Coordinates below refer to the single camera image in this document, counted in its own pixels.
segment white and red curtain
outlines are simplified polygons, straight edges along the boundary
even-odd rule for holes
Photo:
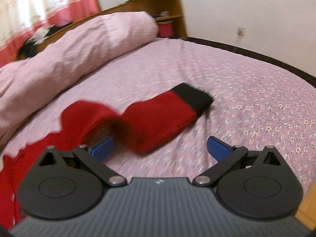
[[[99,12],[97,0],[0,0],[0,67],[42,26],[62,26]]]

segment white logo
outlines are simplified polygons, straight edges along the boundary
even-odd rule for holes
[[[156,184],[163,184],[163,180],[162,179],[157,180]]]

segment wooden floor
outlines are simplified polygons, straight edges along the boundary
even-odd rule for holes
[[[316,181],[303,199],[295,217],[311,230],[316,227]]]

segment wooden headboard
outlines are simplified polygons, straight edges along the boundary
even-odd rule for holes
[[[131,0],[124,4],[120,4],[116,7],[101,11],[95,15],[89,16],[83,20],[75,22],[68,27],[52,34],[48,37],[42,44],[37,46],[37,51],[43,51],[47,45],[56,42],[60,37],[62,37],[67,31],[76,28],[77,26],[85,23],[88,20],[100,15],[111,14],[115,12],[127,12],[127,11],[146,11],[150,15],[155,15],[161,11],[169,11],[169,16],[156,19],[157,22],[162,20],[173,20],[173,28],[175,34],[177,34],[181,39],[186,39],[186,29],[183,17],[183,11],[181,6],[181,0]]]

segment pink container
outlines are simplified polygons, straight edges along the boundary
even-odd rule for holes
[[[160,38],[172,37],[174,35],[173,27],[172,27],[172,20],[158,22],[158,27],[159,27],[159,34],[158,35]]]

